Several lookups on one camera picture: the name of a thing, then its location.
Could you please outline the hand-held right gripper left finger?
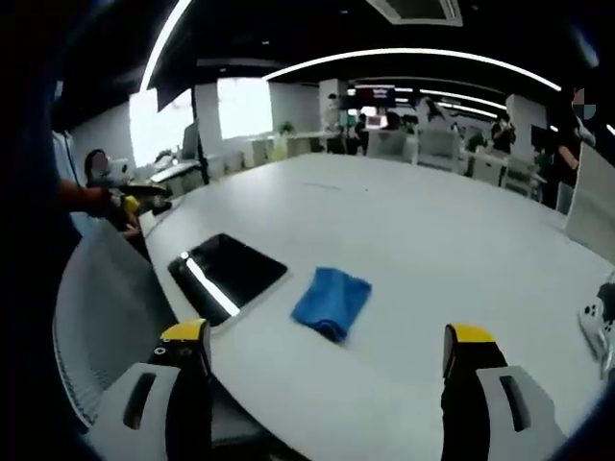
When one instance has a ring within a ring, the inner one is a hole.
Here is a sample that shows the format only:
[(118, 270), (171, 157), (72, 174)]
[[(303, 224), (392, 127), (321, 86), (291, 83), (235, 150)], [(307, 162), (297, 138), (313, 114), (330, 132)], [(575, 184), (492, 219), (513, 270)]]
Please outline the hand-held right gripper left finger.
[(98, 407), (86, 440), (100, 460), (208, 460), (212, 396), (204, 319), (160, 336), (150, 358), (131, 366)]

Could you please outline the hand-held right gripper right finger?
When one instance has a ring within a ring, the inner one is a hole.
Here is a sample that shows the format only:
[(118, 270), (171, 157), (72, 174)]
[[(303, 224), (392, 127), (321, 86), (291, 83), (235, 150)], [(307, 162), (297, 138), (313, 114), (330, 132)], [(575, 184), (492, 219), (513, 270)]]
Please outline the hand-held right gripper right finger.
[(441, 410), (443, 460), (548, 460), (566, 441), (551, 397), (478, 326), (445, 326)]

